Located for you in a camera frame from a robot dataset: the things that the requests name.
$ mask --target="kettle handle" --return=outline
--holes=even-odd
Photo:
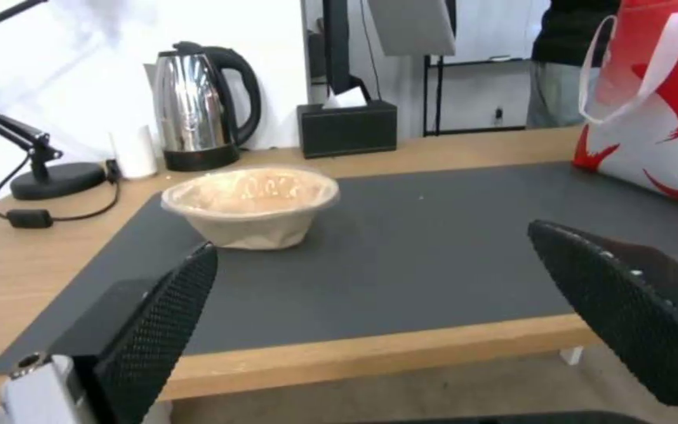
[[[219,69],[233,69],[242,75],[242,83],[250,98],[250,116],[245,123],[237,128],[237,145],[243,145],[252,137],[258,123],[261,121],[261,89],[258,86],[258,78],[255,77],[252,67],[236,51],[229,48],[206,47],[206,56],[216,64]]]

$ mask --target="lamp base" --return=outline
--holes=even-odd
[[[48,167],[49,180],[39,183],[28,172],[10,183],[12,197],[18,200],[43,200],[88,190],[106,180],[106,173],[99,164],[76,163]]]

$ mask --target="black desk mat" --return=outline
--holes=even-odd
[[[363,177],[288,250],[219,250],[186,354],[572,312],[527,238],[534,219],[678,258],[678,204],[567,163]],[[201,242],[153,196],[0,356],[48,348],[113,282],[158,276]]]

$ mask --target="electric kettle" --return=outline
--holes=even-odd
[[[181,41],[156,61],[153,95],[164,160],[171,171],[205,171],[234,163],[261,120],[261,91],[247,60],[228,48]],[[223,69],[242,75],[250,116],[241,127]]]

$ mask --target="power cord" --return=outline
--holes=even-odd
[[[365,0],[360,0],[360,15],[363,18],[363,30],[365,31],[365,40],[368,41],[368,53],[371,54],[371,65],[373,65],[373,75],[376,77],[376,92],[378,99],[383,100],[381,96],[381,84],[378,81],[378,70],[376,69],[376,59],[373,56],[373,48],[371,46],[371,37],[368,35],[368,22],[365,21]]]
[[[26,155],[25,159],[16,166],[12,172],[10,172],[5,179],[0,182],[0,191],[5,184],[12,179],[28,163],[30,156]],[[96,210],[89,214],[84,215],[75,215],[73,217],[52,217],[49,214],[49,211],[46,209],[12,209],[8,210],[7,214],[0,212],[0,218],[3,220],[8,220],[10,225],[14,228],[49,228],[54,222],[67,222],[67,221],[79,221],[86,220],[88,218],[97,217],[100,214],[104,214],[107,210],[112,209],[119,202],[119,180],[121,179],[121,172],[119,171],[119,166],[117,161],[114,159],[109,159],[106,161],[106,180],[113,186],[115,186],[114,198],[111,199],[109,204],[102,209]]]

